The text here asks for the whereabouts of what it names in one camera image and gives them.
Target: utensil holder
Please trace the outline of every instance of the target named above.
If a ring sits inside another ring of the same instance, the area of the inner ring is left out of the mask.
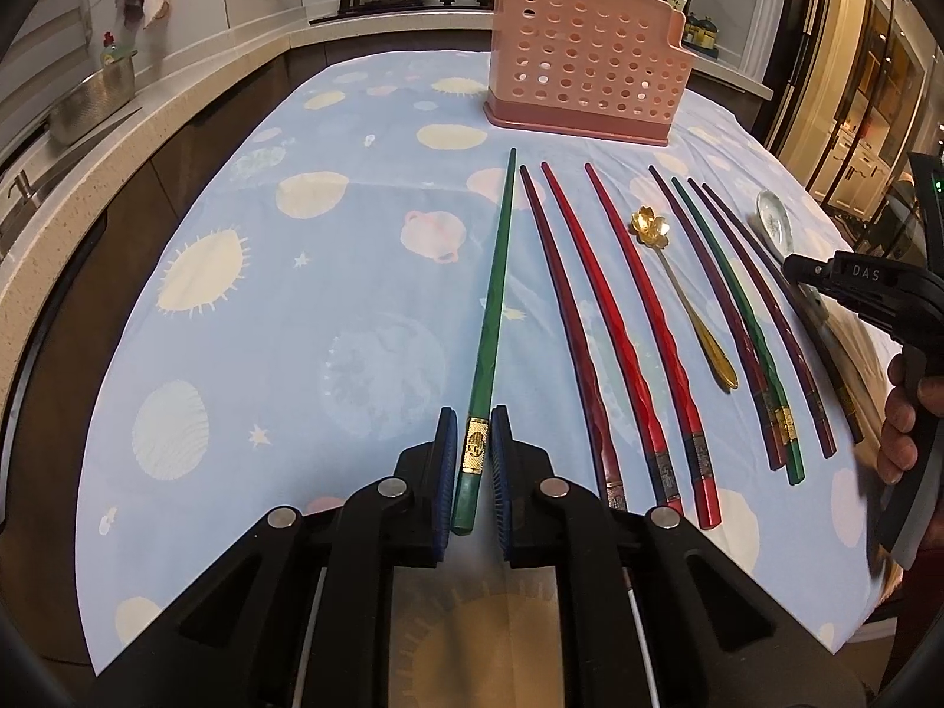
[[[492,124],[667,146],[694,56],[661,0],[496,0]]]

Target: gold spoon handle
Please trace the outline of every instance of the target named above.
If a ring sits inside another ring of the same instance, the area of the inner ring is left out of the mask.
[[[732,364],[730,364],[727,356],[725,356],[717,340],[714,339],[711,330],[705,326],[702,318],[700,318],[695,312],[695,309],[692,308],[692,304],[689,302],[686,292],[681,288],[681,284],[678,283],[679,280],[678,277],[675,276],[675,271],[672,271],[672,266],[668,264],[667,257],[663,255],[662,250],[658,248],[653,249],[656,255],[658,255],[659,260],[662,261],[662,267],[666,270],[666,275],[672,283],[672,287],[675,288],[675,293],[678,294],[678,299],[681,300],[681,304],[688,314],[688,319],[691,320],[692,326],[695,328],[695,335],[699,339],[699,344],[702,346],[705,358],[708,359],[708,364],[711,366],[714,379],[725,392],[736,389],[738,387],[738,373],[735,373],[735,369]]]

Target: dark red chopstick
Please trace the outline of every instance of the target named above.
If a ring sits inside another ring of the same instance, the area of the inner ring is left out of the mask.
[[[623,317],[620,309],[617,307],[617,300],[612,297],[610,286],[603,276],[603,269],[596,261],[590,242],[581,228],[577,216],[570,209],[568,198],[563,194],[561,185],[551,172],[550,166],[546,162],[541,163],[541,170],[548,179],[551,192],[557,205],[563,213],[563,219],[568,225],[570,236],[574,244],[577,245],[577,253],[581,257],[584,265],[584,271],[590,279],[590,286],[593,288],[596,302],[601,309],[603,322],[606,323],[607,332],[610,334],[612,347],[617,353],[617,363],[620,365],[620,372],[623,373],[623,381],[626,383],[626,391],[630,397],[632,414],[636,417],[636,424],[639,426],[639,436],[642,439],[645,461],[648,463],[650,471],[650,480],[653,481],[653,490],[655,491],[656,502],[661,506],[669,506],[683,515],[681,506],[681,495],[679,494],[679,485],[675,478],[675,471],[672,468],[672,460],[668,456],[668,444],[666,435],[659,424],[659,418],[653,408],[653,396],[650,394],[648,385],[643,378],[642,370],[639,368],[639,359],[636,351],[626,334],[626,326],[623,323]]]
[[[750,342],[747,330],[744,328],[744,321],[741,319],[738,308],[735,307],[735,302],[730,298],[730,293],[724,283],[724,279],[721,278],[721,272],[714,266],[714,261],[708,253],[708,248],[704,246],[704,242],[702,242],[702,238],[700,238],[697,233],[695,226],[692,225],[692,221],[681,207],[676,209],[678,202],[672,192],[669,191],[667,183],[664,182],[658,170],[654,167],[650,167],[650,173],[653,174],[655,182],[658,183],[669,205],[672,206],[672,212],[678,219],[678,223],[681,224],[681,228],[686,232],[688,241],[691,242],[692,247],[695,249],[702,269],[704,269],[708,277],[708,282],[711,284],[712,290],[714,290],[714,297],[717,298],[717,302],[719,302],[721,306],[721,312],[724,314],[724,319],[728,323],[730,334],[732,334],[735,339],[737,354],[741,359],[741,366],[744,368],[744,373],[748,378],[750,394],[752,394],[754,398],[754,406],[757,409],[757,419],[760,422],[761,433],[763,434],[763,444],[766,447],[766,453],[768,453],[768,463],[771,466],[771,471],[777,471],[786,466],[786,451],[782,439],[780,438],[780,427],[777,423],[777,417],[774,414],[771,387],[768,386],[766,375],[764,375],[763,370],[761,370],[760,362],[757,359],[757,354],[754,352],[753,344]]]
[[[777,263],[771,257],[771,254],[766,251],[761,243],[757,241],[757,237],[754,237],[752,233],[749,232],[747,226],[744,226],[743,222],[738,219],[738,216],[733,213],[733,211],[725,205],[721,197],[719,197],[711,188],[708,186],[708,183],[703,183],[702,188],[704,188],[705,193],[712,199],[715,205],[717,205],[721,211],[727,216],[730,224],[735,226],[741,236],[744,238],[747,244],[750,245],[754,254],[760,258],[761,262],[766,266],[766,269],[771,273],[771,278],[777,283],[777,286],[780,288],[781,292],[784,294],[784,297],[787,299],[787,302],[790,303],[790,307],[796,313],[796,316],[801,321],[806,330],[807,336],[809,336],[810,342],[813,343],[817,355],[820,357],[820,362],[822,362],[823,368],[826,370],[826,375],[829,376],[829,382],[832,384],[835,395],[839,400],[839,404],[842,406],[842,411],[846,416],[846,423],[848,424],[848,430],[850,430],[851,435],[853,435],[853,442],[859,444],[862,442],[862,439],[865,439],[865,435],[862,433],[862,427],[859,424],[858,413],[856,412],[856,403],[853,402],[853,397],[848,392],[848,386],[846,386],[846,381],[842,376],[842,373],[839,372],[839,368],[835,363],[835,359],[832,358],[832,353],[830,353],[829,346],[826,345],[822,336],[820,335],[820,330],[818,326],[813,321],[813,318],[810,316],[810,312],[806,309],[806,302],[801,299],[801,294],[797,291],[796,288],[792,287],[789,282],[787,282],[784,273]]]
[[[704,429],[702,428],[702,418],[699,416],[699,410],[695,406],[695,400],[692,399],[692,392],[688,386],[688,375],[686,369],[681,364],[679,352],[675,346],[675,339],[668,329],[666,314],[662,311],[662,304],[656,296],[653,282],[645,270],[642,258],[636,251],[634,243],[630,237],[626,225],[620,219],[620,213],[617,212],[615,205],[606,192],[603,183],[599,180],[593,166],[588,162],[584,165],[586,173],[590,176],[590,182],[596,189],[596,195],[606,211],[607,218],[610,219],[612,232],[617,235],[619,246],[623,250],[626,262],[630,267],[630,274],[636,282],[636,288],[639,289],[639,296],[642,298],[645,313],[648,315],[648,321],[653,328],[656,346],[659,349],[659,357],[662,359],[663,367],[666,369],[666,378],[668,380],[669,392],[672,394],[672,404],[675,406],[675,414],[678,416],[678,423],[681,427],[681,437],[686,447],[686,461],[688,461],[688,471],[692,478],[692,489],[695,491],[695,507],[699,515],[699,526],[702,529],[714,529],[721,523],[721,505],[717,499],[717,487],[714,484],[714,471],[711,466],[711,456],[708,453],[708,444],[705,441]]]
[[[817,383],[815,383],[813,373],[810,372],[810,367],[806,363],[804,352],[801,347],[799,347],[799,343],[796,342],[797,338],[793,334],[793,328],[790,327],[790,322],[786,321],[786,317],[781,311],[780,304],[777,303],[777,299],[773,296],[773,293],[771,293],[771,289],[766,285],[763,276],[761,276],[757,266],[754,265],[747,249],[741,241],[739,241],[738,235],[735,234],[735,231],[730,227],[728,221],[721,215],[721,211],[705,196],[700,186],[694,180],[689,178],[688,183],[689,186],[692,186],[694,189],[697,197],[704,202],[704,205],[714,217],[714,222],[721,227],[721,231],[723,231],[725,237],[728,238],[730,246],[735,249],[735,254],[740,258],[744,268],[748,270],[750,280],[754,283],[754,287],[757,288],[758,293],[760,293],[761,298],[763,298],[763,303],[771,313],[773,322],[775,326],[777,326],[777,331],[780,332],[781,340],[786,347],[787,354],[790,355],[790,361],[793,362],[793,369],[796,371],[796,379],[799,380],[799,384],[804,390],[806,404],[810,408],[810,414],[813,416],[813,425],[817,430],[818,438],[820,438],[820,447],[822,447],[823,457],[832,458],[832,456],[835,455],[835,439],[832,437],[832,428],[830,428],[829,419],[826,417],[826,409],[823,408],[820,392],[817,390]]]
[[[521,166],[521,181],[525,186],[527,201],[530,202],[532,213],[535,215],[537,233],[541,238],[541,246],[544,248],[544,258],[548,262],[550,279],[554,285],[554,294],[557,296],[557,306],[560,309],[560,319],[563,321],[563,332],[568,339],[570,359],[574,363],[577,391],[584,408],[584,421],[596,472],[596,486],[601,497],[606,497],[610,508],[626,510],[626,493],[620,475],[617,449],[612,443],[610,421],[606,416],[606,407],[603,406],[603,397],[599,392],[596,369],[590,356],[590,347],[587,345],[577,301],[574,299],[573,290],[570,289],[568,274],[563,269],[561,254],[557,252],[557,246],[554,244],[554,236],[550,233],[544,207],[541,207],[535,184],[524,165]]]

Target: countertop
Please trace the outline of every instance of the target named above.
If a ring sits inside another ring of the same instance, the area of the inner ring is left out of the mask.
[[[140,111],[118,125],[69,172],[0,262],[0,407],[6,406],[42,306],[82,238],[138,168],[207,104],[293,48],[384,32],[487,30],[491,26],[492,14],[478,11],[365,15],[314,26],[296,20],[148,84],[136,97]],[[763,84],[708,58],[697,56],[695,71],[764,100],[772,97]],[[33,181],[44,172],[42,164],[36,164],[41,160],[40,153],[27,166]],[[51,164],[48,155],[45,162],[45,167]],[[12,170],[21,166],[18,163]]]

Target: hand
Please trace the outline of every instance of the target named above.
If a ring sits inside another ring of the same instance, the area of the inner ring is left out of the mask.
[[[917,447],[908,434],[914,428],[915,408],[904,390],[904,359],[895,356],[889,364],[889,380],[895,386],[886,401],[886,420],[881,427],[881,449],[876,470],[886,484],[895,484],[904,471],[917,462]],[[917,398],[928,411],[944,417],[944,378],[924,378]],[[944,501],[924,535],[922,548],[944,548]]]

